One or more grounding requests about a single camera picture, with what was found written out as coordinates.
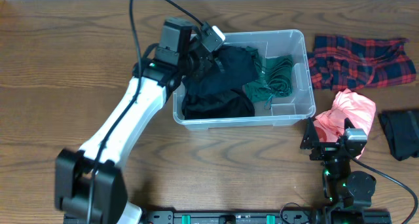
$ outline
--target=wooden table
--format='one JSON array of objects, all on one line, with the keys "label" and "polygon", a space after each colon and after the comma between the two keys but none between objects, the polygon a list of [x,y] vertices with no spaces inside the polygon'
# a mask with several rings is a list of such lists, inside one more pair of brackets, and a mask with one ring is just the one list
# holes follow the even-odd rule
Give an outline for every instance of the wooden table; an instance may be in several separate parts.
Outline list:
[{"label": "wooden table", "polygon": [[[312,49],[316,33],[408,37],[419,66],[418,0],[182,0],[224,32],[299,29]],[[140,43],[160,40],[166,16],[184,16],[160,0],[138,0]],[[0,223],[60,223],[53,206],[54,159],[77,150],[124,94],[136,62],[128,0],[6,1],[0,17]],[[360,90],[383,109],[419,107],[418,81]],[[315,91],[317,113],[335,92]],[[324,201],[319,162],[299,150],[304,123],[286,127],[188,131],[172,118],[172,99],[146,127],[124,171],[130,200],[178,210],[279,210],[286,202]],[[419,159],[396,161],[378,119],[361,161],[419,193]],[[359,166],[352,163],[353,170]],[[373,207],[393,222],[412,197],[375,175]],[[411,223],[419,223],[417,215]]]}]

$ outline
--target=clothing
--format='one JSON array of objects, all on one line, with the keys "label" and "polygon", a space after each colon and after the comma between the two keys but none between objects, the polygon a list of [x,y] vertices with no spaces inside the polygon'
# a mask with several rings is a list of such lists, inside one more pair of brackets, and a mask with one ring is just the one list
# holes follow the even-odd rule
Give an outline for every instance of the clothing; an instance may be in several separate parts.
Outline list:
[{"label": "clothing", "polygon": [[223,45],[214,57],[218,57],[222,67],[211,67],[200,82],[196,82],[192,77],[182,79],[188,94],[218,94],[240,88],[258,77],[253,63],[254,56],[244,48]]},{"label": "clothing", "polygon": [[332,109],[320,113],[313,123],[320,142],[336,142],[344,133],[345,118],[349,118],[355,128],[362,128],[369,134],[374,121],[375,103],[365,96],[346,89],[339,92]]},{"label": "clothing", "polygon": [[186,94],[182,113],[185,119],[254,117],[255,108],[241,89],[232,89],[205,96]]},{"label": "clothing", "polygon": [[385,111],[379,114],[390,153],[398,161],[419,155],[419,110]]},{"label": "clothing", "polygon": [[247,83],[244,88],[246,95],[253,102],[267,101],[274,97],[291,95],[293,85],[291,74],[293,58],[291,55],[277,58],[262,58],[257,49],[247,47],[255,60],[255,67],[259,78]]},{"label": "clothing", "polygon": [[319,35],[314,51],[308,53],[313,88],[354,90],[411,83],[416,70],[404,50],[407,41]]}]

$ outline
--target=cable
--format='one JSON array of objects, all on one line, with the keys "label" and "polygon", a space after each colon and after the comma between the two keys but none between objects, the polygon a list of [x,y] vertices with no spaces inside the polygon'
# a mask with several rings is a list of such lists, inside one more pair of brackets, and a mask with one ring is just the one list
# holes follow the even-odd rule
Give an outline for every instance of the cable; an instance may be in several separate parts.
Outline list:
[{"label": "cable", "polygon": [[[173,1],[171,1],[171,0],[165,0],[165,1],[169,2],[171,5],[173,5],[174,7],[179,9],[180,11],[184,12],[186,15],[190,16],[193,20],[195,20],[201,26],[204,25],[199,19],[197,19],[197,17],[193,16],[190,12],[183,9],[182,7],[180,7],[179,5],[174,3]],[[96,177],[96,172],[98,171],[98,168],[99,168],[99,165],[100,165],[100,163],[99,163],[100,157],[102,155],[103,150],[106,148],[106,142],[109,139],[109,137],[111,136],[113,130],[117,127],[118,123],[124,118],[125,114],[128,112],[128,110],[130,110],[131,106],[133,106],[133,104],[137,102],[137,98],[138,98],[138,95],[139,95],[139,90],[141,89],[141,78],[142,78],[143,69],[141,68],[141,50],[140,50],[140,47],[139,47],[136,25],[134,23],[134,14],[133,14],[133,8],[132,8],[133,7],[133,2],[134,2],[134,0],[130,0],[129,10],[130,10],[130,23],[131,23],[132,35],[134,37],[134,44],[136,46],[137,58],[138,58],[138,85],[137,85],[136,93],[132,96],[132,100],[126,106],[124,111],[119,115],[119,117],[116,119],[116,121],[112,124],[111,128],[106,133],[103,140],[101,141],[99,149],[98,149],[98,154],[96,155],[96,158],[94,159],[92,177],[90,178],[89,199],[88,199],[88,209],[87,209],[87,218],[86,218],[87,224],[91,224],[93,200],[94,200],[94,180],[95,180],[95,177]],[[155,46],[156,45],[153,45],[153,47],[150,50],[147,49],[146,52],[148,52],[148,54],[149,54],[149,52]]]},{"label": "cable", "polygon": [[301,207],[301,206],[299,206],[299,204],[294,203],[294,202],[289,202],[289,203],[286,203],[284,206],[282,206],[281,211],[280,211],[280,218],[282,219],[282,221],[283,221],[284,223],[286,223],[286,224],[290,224],[288,221],[286,221],[286,220],[282,217],[282,212],[283,212],[283,209],[284,209],[286,206],[290,205],[290,204],[294,204],[294,205],[296,205],[297,207],[299,207],[300,211],[301,211],[302,213],[304,213],[304,214],[307,216],[307,218],[308,218],[308,221],[307,221],[306,223],[303,223],[303,224],[309,224],[309,223],[310,223],[310,220],[311,220],[310,214],[307,214],[307,213],[306,213],[306,212],[302,209],[302,207]]},{"label": "cable", "polygon": [[354,162],[356,162],[357,164],[359,164],[360,166],[362,166],[362,167],[364,167],[364,168],[366,168],[366,169],[368,169],[368,170],[370,170],[370,171],[372,171],[372,172],[375,172],[376,174],[378,174],[378,175],[381,175],[382,177],[385,177],[385,178],[387,178],[387,179],[389,179],[390,181],[392,181],[392,182],[394,182],[394,183],[396,183],[396,184],[398,184],[398,185],[400,185],[402,188],[404,188],[406,191],[408,191],[412,196],[413,196],[413,199],[414,199],[414,206],[413,206],[413,210],[412,210],[412,212],[409,214],[409,216],[406,218],[406,220],[404,220],[403,222],[402,222],[402,224],[406,224],[406,223],[408,223],[411,219],[412,219],[412,217],[415,215],[415,213],[416,213],[416,211],[417,211],[417,209],[418,209],[418,197],[416,196],[416,194],[412,191],[412,189],[411,188],[409,188],[409,187],[407,187],[405,184],[403,184],[403,183],[401,183],[400,181],[397,181],[396,179],[394,179],[394,178],[392,178],[391,176],[389,176],[389,175],[387,175],[387,174],[385,174],[384,172],[380,172],[380,171],[378,171],[377,169],[375,169],[375,168],[371,168],[370,166],[368,166],[368,165],[366,165],[366,164],[363,164],[361,161],[359,161],[359,160],[357,160],[356,158],[354,158],[351,154],[349,154],[349,152],[348,152],[348,150],[346,149],[346,147],[344,148],[344,150],[345,150],[345,152],[346,152],[346,154],[354,161]]}]

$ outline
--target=pink cloth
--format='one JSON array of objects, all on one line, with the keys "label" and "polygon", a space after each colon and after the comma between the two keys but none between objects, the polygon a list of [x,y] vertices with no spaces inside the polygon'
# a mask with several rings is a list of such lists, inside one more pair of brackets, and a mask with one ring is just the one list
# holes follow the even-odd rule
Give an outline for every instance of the pink cloth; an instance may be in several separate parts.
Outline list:
[{"label": "pink cloth", "polygon": [[336,142],[344,133],[344,120],[349,118],[356,128],[362,128],[368,135],[373,125],[375,103],[365,96],[346,89],[339,92],[332,109],[320,113],[313,123],[320,142]]}]

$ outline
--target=plastic bin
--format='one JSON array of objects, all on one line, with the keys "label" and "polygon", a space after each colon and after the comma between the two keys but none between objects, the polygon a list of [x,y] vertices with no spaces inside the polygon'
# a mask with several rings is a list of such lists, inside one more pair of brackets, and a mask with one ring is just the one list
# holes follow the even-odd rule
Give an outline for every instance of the plastic bin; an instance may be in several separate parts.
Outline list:
[{"label": "plastic bin", "polygon": [[266,58],[291,54],[294,62],[291,79],[293,93],[285,98],[274,98],[269,110],[264,109],[265,102],[255,103],[255,117],[185,120],[182,114],[185,87],[181,84],[173,93],[173,117],[177,123],[189,130],[226,126],[285,126],[314,115],[316,105],[308,69],[306,45],[304,35],[299,30],[226,33],[225,36],[225,45],[254,47]]}]

